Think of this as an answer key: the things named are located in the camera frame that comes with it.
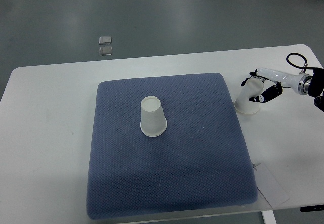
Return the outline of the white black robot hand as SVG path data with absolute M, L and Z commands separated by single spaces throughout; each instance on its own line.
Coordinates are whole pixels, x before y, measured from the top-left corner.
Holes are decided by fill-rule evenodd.
M 254 96 L 249 96 L 249 101 L 251 102 L 266 103 L 280 96 L 284 88 L 290 88 L 300 95 L 308 94 L 312 76 L 306 73 L 292 75 L 272 69 L 258 68 L 254 72 L 250 72 L 250 77 L 242 82 L 241 87 L 245 86 L 250 79 L 256 79 L 262 84 L 266 81 L 274 83 L 267 90 Z

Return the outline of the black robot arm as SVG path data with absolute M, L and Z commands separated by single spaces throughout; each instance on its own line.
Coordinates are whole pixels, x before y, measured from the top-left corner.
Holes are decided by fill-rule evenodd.
M 304 60 L 303 66 L 297 66 L 289 60 L 290 56 L 299 56 Z M 306 70 L 312 70 L 313 75 L 311 79 L 301 84 L 302 91 L 307 92 L 311 97 L 314 97 L 314 105 L 323 111 L 323 68 L 319 67 L 309 67 L 306 57 L 302 54 L 292 52 L 286 56 L 286 62 L 301 70 L 301 73 L 305 73 Z

